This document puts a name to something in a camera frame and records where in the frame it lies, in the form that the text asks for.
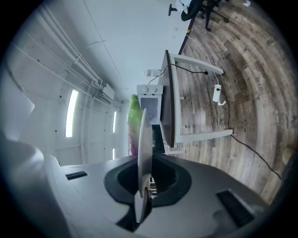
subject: wall light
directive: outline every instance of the wall light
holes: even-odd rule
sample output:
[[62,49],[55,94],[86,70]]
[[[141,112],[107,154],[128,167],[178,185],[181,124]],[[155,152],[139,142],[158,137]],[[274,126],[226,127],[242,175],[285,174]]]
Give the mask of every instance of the wall light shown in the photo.
[[67,109],[65,137],[73,136],[73,120],[74,120],[75,103],[76,103],[77,97],[78,97],[78,92],[76,90],[73,90],[71,92],[69,105]]
[[113,133],[115,133],[115,124],[116,124],[116,112],[114,112]]

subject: table top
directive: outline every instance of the table top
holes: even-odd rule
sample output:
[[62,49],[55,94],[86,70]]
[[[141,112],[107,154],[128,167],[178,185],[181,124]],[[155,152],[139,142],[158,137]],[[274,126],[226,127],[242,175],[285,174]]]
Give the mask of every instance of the table top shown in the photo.
[[[162,69],[170,64],[169,52],[165,51]],[[163,97],[161,108],[161,130],[163,130],[164,140],[170,147],[174,147],[175,143],[175,105],[174,105],[174,87],[173,74],[171,66],[168,66],[163,73],[163,77],[159,77],[159,85],[163,85]]]

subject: green object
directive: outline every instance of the green object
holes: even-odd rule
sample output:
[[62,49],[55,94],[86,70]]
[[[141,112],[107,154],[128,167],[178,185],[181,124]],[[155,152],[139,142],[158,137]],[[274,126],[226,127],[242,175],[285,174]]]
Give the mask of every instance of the green object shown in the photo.
[[143,110],[140,108],[138,96],[133,94],[130,97],[130,107],[127,114],[129,155],[138,155],[142,115]]

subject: black cable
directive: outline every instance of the black cable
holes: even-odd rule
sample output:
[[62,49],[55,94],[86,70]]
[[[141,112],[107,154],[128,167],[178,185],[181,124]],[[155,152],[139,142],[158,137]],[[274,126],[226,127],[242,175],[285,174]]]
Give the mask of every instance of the black cable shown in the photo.
[[150,84],[150,83],[151,83],[153,80],[155,80],[156,78],[158,78],[158,77],[162,76],[162,75],[163,75],[163,73],[166,71],[167,67],[168,67],[168,66],[170,66],[170,65],[176,66],[177,68],[184,69],[184,70],[186,70],[186,71],[188,71],[188,72],[191,72],[191,73],[203,73],[203,74],[205,74],[205,75],[207,75],[207,74],[208,74],[208,72],[207,72],[207,71],[204,71],[204,72],[193,72],[193,71],[191,71],[191,70],[188,70],[188,69],[186,69],[186,68],[180,67],[180,66],[178,66],[178,65],[169,64],[169,65],[167,65],[167,66],[164,68],[163,72],[162,72],[160,75],[158,75],[158,76],[156,76],[154,79],[150,80],[150,82],[148,83],[148,85],[149,85],[149,84]]
[[[228,128],[230,129],[230,105],[229,105],[227,96],[225,95],[225,93],[224,93],[221,89],[217,88],[217,91],[221,91],[221,92],[224,94],[225,99],[226,99],[226,102],[227,102],[227,104],[228,104],[228,108],[229,108]],[[275,174],[278,176],[278,178],[281,180],[280,175],[270,167],[270,165],[266,162],[266,160],[265,160],[265,159],[264,159],[258,152],[256,152],[256,151],[255,151],[253,148],[251,148],[249,145],[247,145],[247,144],[241,142],[240,140],[238,140],[237,138],[235,138],[233,135],[231,135],[231,137],[233,137],[235,141],[237,141],[237,142],[239,142],[240,144],[246,146],[247,148],[249,148],[250,150],[252,150],[255,154],[257,154],[257,155],[260,157],[260,159],[263,160],[264,163],[268,166],[268,168],[269,168],[273,173],[275,173]]]

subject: wooden floor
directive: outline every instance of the wooden floor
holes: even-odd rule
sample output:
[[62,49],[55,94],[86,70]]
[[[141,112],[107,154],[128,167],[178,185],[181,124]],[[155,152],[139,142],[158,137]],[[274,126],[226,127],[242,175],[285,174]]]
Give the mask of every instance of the wooden floor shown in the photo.
[[[282,151],[297,148],[298,99],[296,75],[289,49],[274,24],[254,2],[222,1],[216,8],[229,23],[212,14],[211,32],[196,18],[190,33],[208,54],[212,64],[223,69],[217,76],[230,105],[234,136],[259,152],[279,174],[284,169]],[[208,62],[202,50],[188,39],[182,55]],[[190,70],[194,66],[180,64]],[[191,74],[178,69],[182,133],[228,128],[228,106],[212,101],[214,74]],[[186,154],[178,157],[215,166],[258,193],[270,203],[280,186],[278,177],[251,150],[231,136],[179,144]]]

